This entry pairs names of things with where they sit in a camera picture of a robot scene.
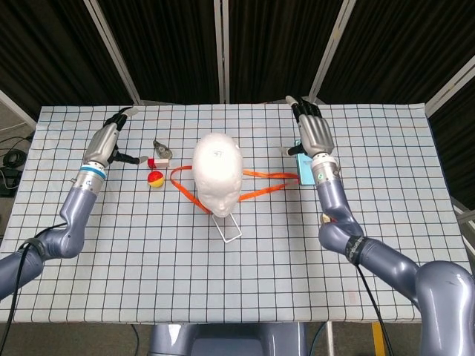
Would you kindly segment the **left five-finger robot hand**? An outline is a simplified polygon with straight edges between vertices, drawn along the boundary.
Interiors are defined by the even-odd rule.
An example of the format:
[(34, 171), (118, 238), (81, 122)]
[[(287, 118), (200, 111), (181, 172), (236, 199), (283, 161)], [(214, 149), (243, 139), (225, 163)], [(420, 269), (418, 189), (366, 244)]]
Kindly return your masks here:
[(117, 140), (127, 119), (138, 113), (134, 107), (126, 107), (105, 120), (102, 128), (92, 137), (83, 156), (83, 162), (96, 162), (107, 167), (112, 162), (140, 165), (148, 160), (147, 156), (132, 157), (119, 152)]

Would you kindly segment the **right five-finger robot hand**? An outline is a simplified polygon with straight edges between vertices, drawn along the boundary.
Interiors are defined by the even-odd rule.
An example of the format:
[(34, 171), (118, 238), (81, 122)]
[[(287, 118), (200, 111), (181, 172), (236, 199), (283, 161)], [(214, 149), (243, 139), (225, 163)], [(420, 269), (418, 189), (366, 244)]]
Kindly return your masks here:
[(330, 126), (316, 104), (293, 96), (286, 96), (300, 132), (300, 144), (291, 148), (281, 147), (284, 156), (305, 154), (313, 158), (317, 154), (331, 154), (335, 147)]

